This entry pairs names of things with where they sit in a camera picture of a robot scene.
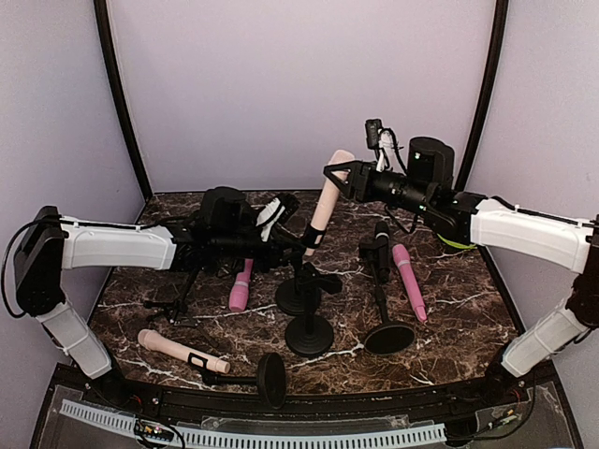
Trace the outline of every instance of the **microphone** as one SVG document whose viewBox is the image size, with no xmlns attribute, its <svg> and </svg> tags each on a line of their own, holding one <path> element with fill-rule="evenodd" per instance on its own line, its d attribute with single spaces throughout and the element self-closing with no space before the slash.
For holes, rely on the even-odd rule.
<svg viewBox="0 0 599 449">
<path fill-rule="evenodd" d="M 378 222 L 374 227 L 374 242 L 378 246 L 376 256 L 376 269 L 378 279 L 381 283 L 387 283 L 389 280 L 389 225 L 386 222 Z"/>
<path fill-rule="evenodd" d="M 424 300 L 422 299 L 416 276 L 414 276 L 414 271 L 410 265 L 410 254 L 403 245 L 395 245 L 393 247 L 393 262 L 395 262 L 402 275 L 403 285 L 405 285 L 405 290 L 410 298 L 410 304 L 412 304 L 412 310 L 416 314 L 416 318 L 420 323 L 426 323 L 427 311 L 424 306 Z"/>
<path fill-rule="evenodd" d="M 330 158 L 328 165 L 343 164 L 345 162 L 351 162 L 354 159 L 356 158 L 351 152 L 337 150 Z M 342 171 L 337 177 L 341 181 L 345 181 L 347 179 L 347 173 Z M 320 193 L 320 198 L 318 198 L 318 204 L 316 204 L 316 210 L 314 211 L 312 221 L 306 226 L 306 230 L 301 238 L 302 242 L 308 247 L 306 249 L 306 255 L 314 254 L 314 250 L 320 246 L 320 242 L 323 237 L 325 237 L 327 225 L 329 224 L 330 216 L 335 209 L 335 203 L 337 203 L 338 197 L 339 189 L 335 187 L 335 184 L 331 181 L 326 180 L 322 192 Z"/>
<path fill-rule="evenodd" d="M 138 342 L 150 351 L 158 351 L 210 371 L 227 374 L 231 369 L 231 364 L 225 360 L 166 339 L 155 330 L 142 329 L 138 334 Z"/>
<path fill-rule="evenodd" d="M 228 307 L 231 311 L 244 311 L 247 306 L 247 298 L 250 296 L 250 277 L 254 259 L 245 259 L 245 268 L 238 273 L 235 283 L 228 297 Z"/>
</svg>

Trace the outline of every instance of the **peach-colored tube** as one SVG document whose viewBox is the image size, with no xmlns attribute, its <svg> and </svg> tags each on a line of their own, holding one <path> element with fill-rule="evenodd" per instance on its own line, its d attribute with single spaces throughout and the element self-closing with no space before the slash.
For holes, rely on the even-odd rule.
<svg viewBox="0 0 599 449">
<path fill-rule="evenodd" d="M 354 159 L 354 155 L 351 152 L 347 152 L 346 150 L 337 150 L 333 157 L 330 158 L 328 166 L 333 166 L 335 164 L 342 164 L 344 162 L 351 162 Z M 335 174 L 340 180 L 345 181 L 347 178 L 347 172 L 340 171 Z M 322 192 L 320 193 L 320 198 L 318 198 L 318 204 L 316 205 L 316 210 L 314 211 L 314 215 L 312 217 L 312 221 L 310 225 L 319 231 L 324 231 L 327 229 L 327 225 L 329 224 L 330 216 L 335 209 L 335 204 L 337 203 L 337 198 L 339 197 L 339 189 L 335 187 L 330 180 L 325 181 L 325 185 L 322 187 Z M 306 250 L 306 255 L 314 254 L 314 250 L 312 248 L 308 248 Z"/>
<path fill-rule="evenodd" d="M 178 358 L 183 362 L 187 362 L 189 353 L 198 355 L 207 360 L 205 368 L 209 369 L 210 371 L 223 372 L 224 374 L 227 374 L 231 369 L 231 364 L 225 360 L 221 360 L 214 355 L 202 353 L 200 351 L 196 351 L 195 349 L 188 348 L 187 346 L 183 346 L 182 344 L 179 344 L 173 340 L 165 339 L 155 330 L 142 329 L 138 334 L 138 341 L 141 346 L 149 349 L 150 351 L 159 351 L 166 355 L 170 355 L 171 357 Z M 202 360 L 198 358 L 192 358 L 191 363 L 199 367 L 203 367 Z"/>
</svg>

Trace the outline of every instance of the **marble table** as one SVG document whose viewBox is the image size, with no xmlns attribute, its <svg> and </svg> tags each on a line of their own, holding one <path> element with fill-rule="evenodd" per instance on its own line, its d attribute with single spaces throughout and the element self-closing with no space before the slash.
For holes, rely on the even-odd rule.
<svg viewBox="0 0 599 449">
<path fill-rule="evenodd" d="M 319 193 L 292 193 L 301 206 L 285 228 L 300 235 Z M 261 206 L 275 195 L 250 192 L 248 201 Z M 201 198 L 202 193 L 157 195 L 149 201 L 139 222 L 188 214 L 199 207 Z M 398 216 L 409 225 L 409 215 Z M 389 315 L 412 326 L 416 341 L 392 356 L 364 351 L 361 341 L 380 319 L 373 302 L 372 278 L 358 258 L 358 241 L 371 236 L 380 220 L 389 221 L 382 205 L 359 205 L 340 199 L 324 243 L 310 259 L 322 272 L 337 273 L 343 281 L 340 294 L 323 295 L 318 313 L 333 325 L 335 342 L 328 353 L 316 359 L 300 358 L 285 346 L 285 327 L 291 317 L 274 305 L 274 292 L 281 281 L 292 276 L 291 268 L 255 273 L 248 307 L 242 313 L 233 313 L 227 307 L 233 278 L 217 279 L 200 273 L 188 297 L 189 315 L 198 319 L 218 350 L 195 328 L 172 326 L 165 319 L 150 325 L 146 322 L 155 311 L 144 309 L 143 301 L 174 299 L 185 282 L 184 273 L 116 268 L 99 299 L 91 327 L 113 351 L 127 378 L 162 385 L 250 391 L 235 385 L 208 387 L 183 362 L 142 348 L 137 335 L 146 327 L 220 355 L 231 363 L 230 374 L 236 376 L 254 375 L 259 358 L 266 352 L 277 352 L 285 361 L 288 393 L 293 395 L 384 394 L 482 376 L 495 351 L 517 331 L 479 251 L 457 252 L 423 225 L 406 236 L 389 221 L 392 244 L 404 244 L 412 255 L 414 272 L 429 308 L 429 321 L 426 325 L 417 321 L 399 273 L 393 271 L 385 286 Z"/>
</svg>

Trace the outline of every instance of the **white wall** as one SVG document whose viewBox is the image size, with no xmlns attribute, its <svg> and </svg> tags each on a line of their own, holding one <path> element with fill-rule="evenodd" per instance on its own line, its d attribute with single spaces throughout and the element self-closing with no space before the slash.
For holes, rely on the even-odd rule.
<svg viewBox="0 0 599 449">
<path fill-rule="evenodd" d="M 334 150 L 372 157 L 372 117 L 460 156 L 494 3 L 110 2 L 154 190 L 315 188 Z"/>
<path fill-rule="evenodd" d="M 46 204 L 89 219 L 133 220 L 142 198 L 112 105 L 93 2 L 2 2 L 0 30 L 2 251 Z M 88 315 L 106 270 L 67 274 L 66 291 Z M 28 447 L 59 358 L 35 320 L 0 312 L 0 448 Z"/>
<path fill-rule="evenodd" d="M 489 117 L 468 189 L 572 217 L 599 212 L 599 4 L 510 2 Z M 527 326 L 569 295 L 574 277 L 493 251 Z M 599 441 L 599 336 L 556 365 L 586 447 Z"/>
</svg>

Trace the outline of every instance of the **white slotted strip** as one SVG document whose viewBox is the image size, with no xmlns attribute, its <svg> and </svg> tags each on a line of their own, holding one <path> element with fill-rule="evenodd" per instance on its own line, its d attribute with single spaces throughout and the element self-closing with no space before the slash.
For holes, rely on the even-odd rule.
<svg viewBox="0 0 599 449">
<path fill-rule="evenodd" d="M 109 432 L 135 438 L 133 428 L 136 417 L 132 414 L 105 411 L 68 399 L 63 400 L 60 413 Z M 176 426 L 176 428 L 182 433 L 185 445 L 190 449 L 392 449 L 446 441 L 443 424 L 385 432 L 326 436 L 249 435 L 183 426 Z M 175 438 L 169 447 L 181 447 L 181 442 Z"/>
</svg>

